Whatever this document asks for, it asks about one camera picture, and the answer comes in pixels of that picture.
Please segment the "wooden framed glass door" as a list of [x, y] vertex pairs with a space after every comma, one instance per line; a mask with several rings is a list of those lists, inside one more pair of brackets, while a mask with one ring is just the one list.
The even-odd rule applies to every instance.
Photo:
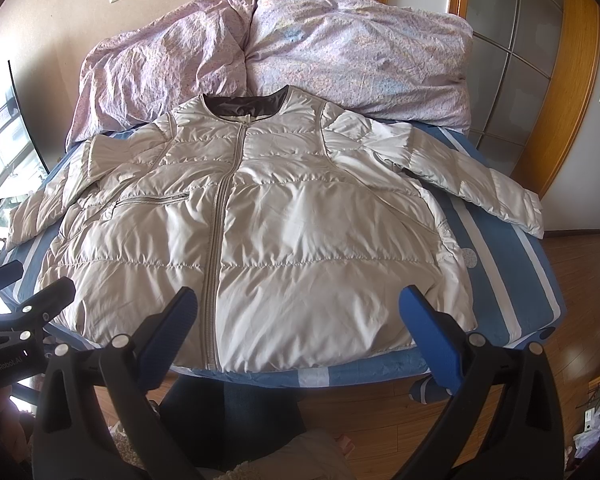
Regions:
[[582, 125], [600, 65], [595, 0], [450, 0], [474, 30], [469, 141], [544, 195]]

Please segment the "clutter pile on floor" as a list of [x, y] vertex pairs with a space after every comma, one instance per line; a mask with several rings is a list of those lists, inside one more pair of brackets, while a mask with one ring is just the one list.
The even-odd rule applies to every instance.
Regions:
[[600, 442], [600, 376], [588, 383], [588, 394], [588, 402], [584, 404], [583, 430], [573, 437], [576, 460], [583, 460]]

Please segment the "beige puffer jacket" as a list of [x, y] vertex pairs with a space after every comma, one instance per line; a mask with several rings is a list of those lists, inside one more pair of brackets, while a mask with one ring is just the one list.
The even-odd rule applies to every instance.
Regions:
[[59, 321], [94, 344], [182, 287], [197, 321], [175, 364], [268, 373], [410, 348], [400, 292], [476, 324], [443, 190], [534, 237], [533, 192], [409, 124], [294, 87], [197, 96], [125, 139], [99, 134], [10, 216], [8, 247], [58, 226], [38, 286], [70, 278]]

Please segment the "blue white striped bed sheet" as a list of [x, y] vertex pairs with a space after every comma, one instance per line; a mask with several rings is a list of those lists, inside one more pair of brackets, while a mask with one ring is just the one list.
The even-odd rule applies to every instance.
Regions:
[[[484, 157], [461, 133], [423, 122], [411, 124], [448, 148], [486, 165]], [[430, 191], [463, 251], [474, 297], [476, 331], [497, 347], [524, 348], [529, 342], [544, 342], [562, 320], [566, 305], [540, 240], [438, 188]], [[23, 267], [22, 278], [0, 291], [9, 307], [33, 295], [43, 257], [60, 224], [56, 222], [23, 245], [9, 251], [2, 249], [0, 266], [19, 261]], [[344, 365], [291, 372], [219, 373], [177, 366], [172, 370], [181, 375], [275, 389], [360, 386], [429, 372], [416, 347]]]

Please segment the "pink floral duvet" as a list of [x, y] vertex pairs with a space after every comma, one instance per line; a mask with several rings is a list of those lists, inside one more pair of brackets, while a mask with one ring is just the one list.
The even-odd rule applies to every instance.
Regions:
[[464, 18], [376, 0], [192, 0], [87, 53], [66, 141], [147, 124], [200, 94], [288, 84], [373, 118], [467, 132], [471, 46]]

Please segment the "dark trousers of operator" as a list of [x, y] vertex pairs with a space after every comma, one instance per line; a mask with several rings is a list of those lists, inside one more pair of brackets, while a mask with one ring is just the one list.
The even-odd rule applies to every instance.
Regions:
[[181, 376], [159, 404], [163, 426], [198, 468], [227, 471], [306, 431], [292, 390]]

